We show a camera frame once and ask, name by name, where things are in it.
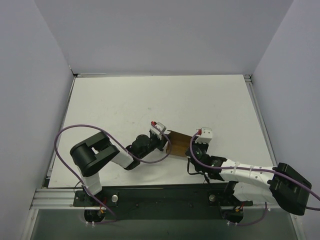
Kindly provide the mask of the brown cardboard box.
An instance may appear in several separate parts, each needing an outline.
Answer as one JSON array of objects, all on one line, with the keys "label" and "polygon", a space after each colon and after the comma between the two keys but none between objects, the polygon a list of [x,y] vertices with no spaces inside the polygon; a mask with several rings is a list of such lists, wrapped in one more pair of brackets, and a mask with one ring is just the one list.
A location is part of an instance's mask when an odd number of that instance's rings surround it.
[{"label": "brown cardboard box", "polygon": [[192,137],[173,130],[169,130],[167,136],[171,142],[170,155],[186,158],[186,150],[189,148]]}]

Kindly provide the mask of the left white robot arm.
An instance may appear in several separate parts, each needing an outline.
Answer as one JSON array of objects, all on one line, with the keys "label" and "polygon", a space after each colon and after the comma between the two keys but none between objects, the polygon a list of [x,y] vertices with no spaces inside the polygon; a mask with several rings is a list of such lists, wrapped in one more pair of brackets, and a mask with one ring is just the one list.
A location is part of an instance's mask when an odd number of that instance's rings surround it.
[{"label": "left white robot arm", "polygon": [[106,164],[112,162],[130,171],[139,166],[141,160],[154,150],[162,152],[165,145],[172,149],[168,135],[156,133],[154,130],[150,130],[149,135],[138,135],[124,151],[120,151],[102,131],[76,144],[71,148],[70,155],[87,189],[84,199],[92,206],[101,203],[103,188],[99,171]]}]

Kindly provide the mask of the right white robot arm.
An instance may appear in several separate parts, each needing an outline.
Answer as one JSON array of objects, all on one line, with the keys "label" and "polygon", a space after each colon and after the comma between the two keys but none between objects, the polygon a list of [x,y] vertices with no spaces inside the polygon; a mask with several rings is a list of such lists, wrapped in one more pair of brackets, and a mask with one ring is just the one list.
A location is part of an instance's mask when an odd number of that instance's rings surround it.
[{"label": "right white robot arm", "polygon": [[212,180],[231,182],[232,195],[240,202],[278,204],[298,216],[305,214],[312,184],[286,163],[275,167],[242,164],[207,154],[208,144],[195,141],[185,154],[196,172]]}]

